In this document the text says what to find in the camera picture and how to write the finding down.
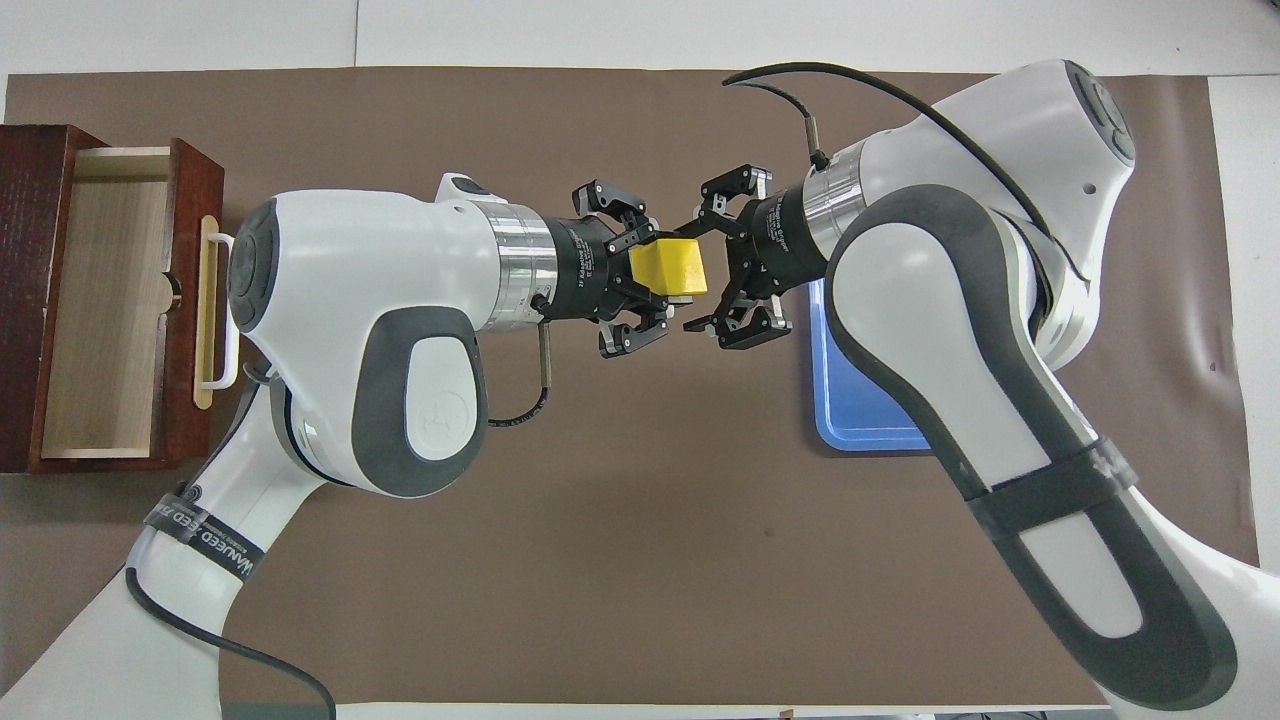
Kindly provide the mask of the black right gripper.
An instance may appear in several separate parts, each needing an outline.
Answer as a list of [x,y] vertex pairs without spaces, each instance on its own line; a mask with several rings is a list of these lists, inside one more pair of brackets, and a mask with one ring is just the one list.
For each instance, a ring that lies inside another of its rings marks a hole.
[[[675,238],[699,238],[721,232],[750,246],[751,270],[744,288],[727,288],[710,315],[684,323],[686,332],[717,338],[721,348],[748,350],[787,336],[794,325],[778,295],[826,275],[827,258],[818,249],[803,209],[803,191],[769,193],[772,173],[742,165],[701,186],[695,217],[675,228]],[[739,197],[749,201],[737,215],[728,213]]]

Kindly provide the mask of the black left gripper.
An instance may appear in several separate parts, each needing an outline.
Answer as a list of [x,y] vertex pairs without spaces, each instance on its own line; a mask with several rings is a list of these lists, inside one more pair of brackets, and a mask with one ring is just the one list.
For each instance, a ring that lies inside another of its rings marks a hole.
[[[543,309],[552,320],[590,319],[599,325],[599,351],[605,359],[639,351],[668,332],[666,296],[648,290],[611,288],[621,265],[609,266],[607,252],[627,252],[637,245],[655,241],[660,232],[646,214],[646,204],[602,179],[577,187],[572,193],[580,217],[603,214],[620,222],[623,233],[616,234],[598,217],[564,219],[545,217],[556,249],[556,290]],[[622,311],[639,316],[636,325],[618,319]]]

